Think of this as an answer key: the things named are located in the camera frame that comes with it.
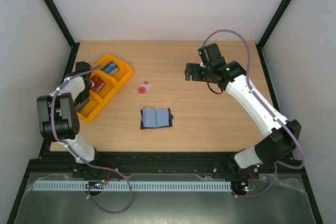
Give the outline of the dark blue card holder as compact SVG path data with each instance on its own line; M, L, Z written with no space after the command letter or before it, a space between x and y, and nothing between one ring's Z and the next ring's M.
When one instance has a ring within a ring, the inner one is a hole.
M173 126L173 114L170 108L155 109L145 107L141 111L140 129L160 129Z

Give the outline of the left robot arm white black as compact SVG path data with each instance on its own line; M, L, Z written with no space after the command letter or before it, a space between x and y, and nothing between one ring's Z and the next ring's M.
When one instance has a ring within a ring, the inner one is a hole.
M81 61L55 91L37 98L40 134L67 149L79 164L95 160L96 149L80 134L78 110L89 101L92 66Z

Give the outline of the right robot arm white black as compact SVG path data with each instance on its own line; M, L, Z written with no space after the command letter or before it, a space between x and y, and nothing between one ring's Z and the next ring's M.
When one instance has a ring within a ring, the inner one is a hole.
M216 84L244 108L264 137L258 144L229 158L232 176L242 177L247 169L260 164L273 164L296 148L301 125L289 121L277 111L255 88L246 70L237 62L226 62L216 43L198 49L201 63L187 63L184 71L187 81Z

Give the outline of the red dot card on table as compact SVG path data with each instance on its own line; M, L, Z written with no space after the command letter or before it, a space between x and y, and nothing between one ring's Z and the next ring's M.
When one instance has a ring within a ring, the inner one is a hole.
M138 93L139 95L144 95L146 94L151 88L153 87L153 85L151 85L149 82L145 81L143 82L135 91L136 93Z

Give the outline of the blue cards stack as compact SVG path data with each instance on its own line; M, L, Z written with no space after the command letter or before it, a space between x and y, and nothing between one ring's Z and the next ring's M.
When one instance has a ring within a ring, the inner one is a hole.
M119 71L119 67L112 61L112 62L109 62L104 67L102 67L101 71L103 71L104 73L110 76L114 76Z

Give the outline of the red cards stack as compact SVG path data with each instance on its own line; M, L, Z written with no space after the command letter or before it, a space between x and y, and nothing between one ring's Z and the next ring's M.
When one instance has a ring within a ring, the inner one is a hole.
M99 93L106 85L105 82L98 76L92 76L90 80L92 83L91 91L94 93Z

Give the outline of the black cards stack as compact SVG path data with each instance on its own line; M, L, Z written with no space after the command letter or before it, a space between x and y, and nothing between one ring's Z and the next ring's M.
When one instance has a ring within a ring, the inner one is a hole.
M80 112L85 106L86 106L86 104L89 102L89 99L88 98L86 98L85 100L83 100L82 102L79 102L76 106L75 106L75 108L76 108L76 111L77 112Z

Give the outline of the yellow three-compartment bin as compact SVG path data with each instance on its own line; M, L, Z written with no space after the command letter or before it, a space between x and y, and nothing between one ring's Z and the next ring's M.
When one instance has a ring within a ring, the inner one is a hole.
M102 69L109 63L114 63L118 71L114 75L104 72ZM104 55L95 66L101 67L91 74L91 80L101 81L101 88L91 88L89 90L88 102L77 112L78 116L87 123L91 123L103 110L108 102L117 94L125 83L133 76L134 71L124 61L110 55Z

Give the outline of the right black frame post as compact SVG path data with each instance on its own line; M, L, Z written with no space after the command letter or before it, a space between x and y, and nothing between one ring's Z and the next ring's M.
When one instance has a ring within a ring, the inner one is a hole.
M266 30L264 31L262 37L260 38L257 44L257 50L262 51L264 46L266 45L268 39L272 35L279 21L281 20L283 14L285 13L287 7L291 3L292 0L281 0L279 6L277 7L272 19L270 20Z

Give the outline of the black frame post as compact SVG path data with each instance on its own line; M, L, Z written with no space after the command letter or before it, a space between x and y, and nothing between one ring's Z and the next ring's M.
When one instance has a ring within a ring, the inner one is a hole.
M264 46L266 45L268 39L272 35L279 21L281 20L283 14L285 13L287 7L291 3L292 0L281 0L279 6L277 7L272 19L270 20L266 30L264 31L262 37L260 38L257 44L257 50L262 51Z
M63 34L66 42L70 46L70 48L77 48L78 44L75 42L73 39L64 19L62 18L54 0L43 0L44 3L46 4L48 10L50 11L52 17L54 18L56 24L58 25L61 33Z

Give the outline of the left black frame post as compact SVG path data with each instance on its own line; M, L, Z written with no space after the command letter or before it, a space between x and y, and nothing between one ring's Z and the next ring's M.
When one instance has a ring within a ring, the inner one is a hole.
M46 4L48 10L50 11L52 17L54 18L56 24L58 25L61 33L63 34L66 42L70 46L70 48L77 48L78 44L75 42L73 39L64 19L62 18L54 0L43 0L44 3Z

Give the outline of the black aluminium rail base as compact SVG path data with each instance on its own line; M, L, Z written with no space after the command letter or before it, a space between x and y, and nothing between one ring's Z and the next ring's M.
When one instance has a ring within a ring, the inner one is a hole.
M253 166L233 175L228 167L232 152L98 152L95 165L132 174L196 174L215 179L243 180L258 178L260 174L299 174L305 178L305 169L294 170L282 165ZM28 162L25 177L31 173L69 173L77 178L102 178L105 172L75 162L68 152L45 151Z

